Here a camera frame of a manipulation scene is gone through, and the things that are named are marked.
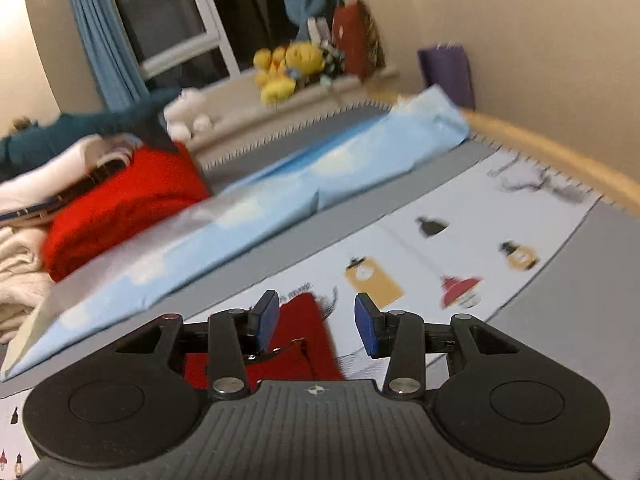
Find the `dark red knit sweater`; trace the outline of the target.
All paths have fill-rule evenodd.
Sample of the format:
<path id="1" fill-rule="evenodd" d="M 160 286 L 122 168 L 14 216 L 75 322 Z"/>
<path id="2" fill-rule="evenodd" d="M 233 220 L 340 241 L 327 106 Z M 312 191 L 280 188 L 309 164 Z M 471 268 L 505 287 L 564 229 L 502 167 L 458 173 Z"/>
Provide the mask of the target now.
<path id="1" fill-rule="evenodd" d="M 184 326 L 179 372 L 196 390 L 207 391 L 208 329 L 205 323 Z M 339 382 L 344 378 L 320 312 L 309 292 L 280 304 L 278 325 L 269 349 L 245 359 L 250 393 L 261 382 Z"/>

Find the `deer print bed sheet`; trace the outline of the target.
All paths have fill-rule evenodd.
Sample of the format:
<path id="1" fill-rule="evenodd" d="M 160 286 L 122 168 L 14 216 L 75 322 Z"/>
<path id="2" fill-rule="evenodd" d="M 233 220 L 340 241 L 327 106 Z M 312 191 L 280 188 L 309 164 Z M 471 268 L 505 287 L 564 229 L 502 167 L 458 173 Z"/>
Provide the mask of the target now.
<path id="1" fill-rule="evenodd" d="M 217 194 L 334 133 L 320 118 L 213 168 Z M 309 292 L 339 382 L 212 400 L 184 326 Z M 384 396 L 360 292 L 419 315 L 425 393 Z M 2 382 L 6 479 L 634 479 L 639 221 L 468 137 Z"/>

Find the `bright red folded blanket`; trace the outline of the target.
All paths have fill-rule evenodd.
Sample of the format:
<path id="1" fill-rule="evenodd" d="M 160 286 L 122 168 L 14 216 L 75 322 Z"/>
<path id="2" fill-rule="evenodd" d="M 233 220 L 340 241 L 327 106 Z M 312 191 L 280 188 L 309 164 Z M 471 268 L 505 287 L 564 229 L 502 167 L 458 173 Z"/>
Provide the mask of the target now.
<path id="1" fill-rule="evenodd" d="M 59 282 L 81 266 L 186 208 L 209 190 L 186 147 L 139 148 L 132 163 L 57 214 L 42 253 Z"/>

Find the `light blue folded sheet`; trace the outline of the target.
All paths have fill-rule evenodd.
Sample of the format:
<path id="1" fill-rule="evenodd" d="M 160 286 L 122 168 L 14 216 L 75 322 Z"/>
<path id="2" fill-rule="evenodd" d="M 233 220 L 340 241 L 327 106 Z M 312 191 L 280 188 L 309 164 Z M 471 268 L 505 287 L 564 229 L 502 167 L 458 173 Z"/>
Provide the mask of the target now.
<path id="1" fill-rule="evenodd" d="M 326 140 L 298 148 L 55 285 L 10 342 L 2 379 L 153 307 L 316 212 L 456 148 L 470 133 L 437 86 L 358 125 L 346 126 L 338 115 L 322 125 L 335 128 Z"/>

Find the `cream folded quilt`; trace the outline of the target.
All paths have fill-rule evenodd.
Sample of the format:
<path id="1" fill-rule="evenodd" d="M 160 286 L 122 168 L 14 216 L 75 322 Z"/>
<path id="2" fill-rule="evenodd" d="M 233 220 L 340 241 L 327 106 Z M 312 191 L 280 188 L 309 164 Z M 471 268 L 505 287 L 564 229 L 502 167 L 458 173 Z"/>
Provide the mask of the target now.
<path id="1" fill-rule="evenodd" d="M 1 343 L 7 344 L 46 299 L 53 280 L 44 268 L 41 228 L 1 229 Z"/>

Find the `white plush toy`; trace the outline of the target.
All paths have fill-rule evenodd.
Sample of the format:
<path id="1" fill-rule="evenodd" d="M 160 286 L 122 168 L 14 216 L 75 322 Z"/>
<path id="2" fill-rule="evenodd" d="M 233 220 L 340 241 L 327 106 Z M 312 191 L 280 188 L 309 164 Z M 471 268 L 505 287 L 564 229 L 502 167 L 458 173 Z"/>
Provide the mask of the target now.
<path id="1" fill-rule="evenodd" d="M 163 111 L 167 132 L 171 140 L 186 144 L 196 134 L 206 133 L 213 127 L 213 119 L 206 113 L 206 95 L 198 89 L 182 89 L 177 99 Z"/>

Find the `navy trimmed folded blanket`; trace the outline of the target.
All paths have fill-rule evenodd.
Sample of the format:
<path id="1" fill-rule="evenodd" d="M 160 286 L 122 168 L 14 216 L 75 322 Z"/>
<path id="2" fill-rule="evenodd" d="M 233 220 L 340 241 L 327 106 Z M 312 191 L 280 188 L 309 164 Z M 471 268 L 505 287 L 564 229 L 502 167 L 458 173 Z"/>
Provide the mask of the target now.
<path id="1" fill-rule="evenodd" d="M 133 158 L 134 152 L 124 148 L 116 148 L 116 150 L 108 152 L 85 177 L 64 185 L 62 190 L 37 200 L 35 203 L 3 211 L 1 214 L 2 228 L 5 226 L 11 228 L 45 226 L 73 200 L 77 200 L 126 169 Z"/>

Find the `yellow duck plush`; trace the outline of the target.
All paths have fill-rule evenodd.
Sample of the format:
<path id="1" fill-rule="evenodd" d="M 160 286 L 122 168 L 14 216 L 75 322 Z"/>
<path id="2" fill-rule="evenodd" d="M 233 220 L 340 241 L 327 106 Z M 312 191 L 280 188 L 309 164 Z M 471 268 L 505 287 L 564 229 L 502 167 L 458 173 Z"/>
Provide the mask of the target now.
<path id="1" fill-rule="evenodd" d="M 276 105 L 295 93 L 296 81 L 288 73 L 285 55 L 285 47 L 260 49 L 254 55 L 255 84 L 264 105 Z"/>

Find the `white folded bedding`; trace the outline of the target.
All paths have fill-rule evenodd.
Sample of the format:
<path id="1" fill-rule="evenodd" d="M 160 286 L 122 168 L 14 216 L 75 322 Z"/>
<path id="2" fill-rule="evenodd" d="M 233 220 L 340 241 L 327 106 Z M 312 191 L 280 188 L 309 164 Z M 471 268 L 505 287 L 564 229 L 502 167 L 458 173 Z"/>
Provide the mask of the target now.
<path id="1" fill-rule="evenodd" d="M 41 205 L 81 183 L 101 183 L 128 167 L 141 147 L 128 133 L 86 136 L 42 166 L 3 182 L 1 213 Z"/>

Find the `purple paper bag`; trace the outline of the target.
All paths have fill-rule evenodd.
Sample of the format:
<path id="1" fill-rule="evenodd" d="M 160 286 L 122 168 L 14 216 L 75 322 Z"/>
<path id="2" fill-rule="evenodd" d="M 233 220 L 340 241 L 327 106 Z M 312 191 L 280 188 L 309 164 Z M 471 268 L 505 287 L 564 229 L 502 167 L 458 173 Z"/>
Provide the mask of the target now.
<path id="1" fill-rule="evenodd" d="M 464 47 L 435 44 L 416 54 L 425 87 L 437 84 L 458 107 L 474 110 L 475 93 L 471 66 Z"/>

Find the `yellow round plush toy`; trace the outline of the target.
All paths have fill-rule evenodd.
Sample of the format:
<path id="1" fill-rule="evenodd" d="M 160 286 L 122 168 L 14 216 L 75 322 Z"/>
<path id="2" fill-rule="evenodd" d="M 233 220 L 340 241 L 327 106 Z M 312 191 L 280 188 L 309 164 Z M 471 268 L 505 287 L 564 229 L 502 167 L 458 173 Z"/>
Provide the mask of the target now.
<path id="1" fill-rule="evenodd" d="M 300 78 L 320 74 L 326 66 L 322 50 L 310 42 L 294 42 L 285 53 L 286 67 Z"/>

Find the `blue shark plush toy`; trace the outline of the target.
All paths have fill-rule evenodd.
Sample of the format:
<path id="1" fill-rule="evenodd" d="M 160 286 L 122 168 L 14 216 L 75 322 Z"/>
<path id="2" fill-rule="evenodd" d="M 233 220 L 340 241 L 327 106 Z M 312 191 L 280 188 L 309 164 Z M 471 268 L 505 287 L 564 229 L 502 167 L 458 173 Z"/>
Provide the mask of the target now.
<path id="1" fill-rule="evenodd" d="M 32 171 L 62 154 L 85 136 L 102 138 L 130 133 L 156 150 L 177 151 L 160 123 L 164 108 L 180 96 L 179 88 L 158 89 L 122 110 L 94 114 L 62 113 L 48 126 L 31 126 L 1 138 L 1 181 Z"/>

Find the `left blue curtain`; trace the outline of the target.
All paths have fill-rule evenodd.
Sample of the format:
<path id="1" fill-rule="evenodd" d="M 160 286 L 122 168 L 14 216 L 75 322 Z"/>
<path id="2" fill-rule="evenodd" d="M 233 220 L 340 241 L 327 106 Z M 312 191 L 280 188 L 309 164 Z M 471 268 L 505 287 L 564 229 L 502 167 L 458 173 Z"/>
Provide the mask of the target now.
<path id="1" fill-rule="evenodd" d="M 70 0 L 82 46 L 108 110 L 123 110 L 149 94 L 115 0 Z"/>

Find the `white framed window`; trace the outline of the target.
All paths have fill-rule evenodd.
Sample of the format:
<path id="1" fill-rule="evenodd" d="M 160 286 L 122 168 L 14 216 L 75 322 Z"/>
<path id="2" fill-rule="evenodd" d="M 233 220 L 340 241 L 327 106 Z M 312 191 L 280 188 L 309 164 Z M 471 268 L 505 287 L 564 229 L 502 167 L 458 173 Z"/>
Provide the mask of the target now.
<path id="1" fill-rule="evenodd" d="M 145 84 L 203 88 L 297 34 L 284 0 L 114 0 Z"/>

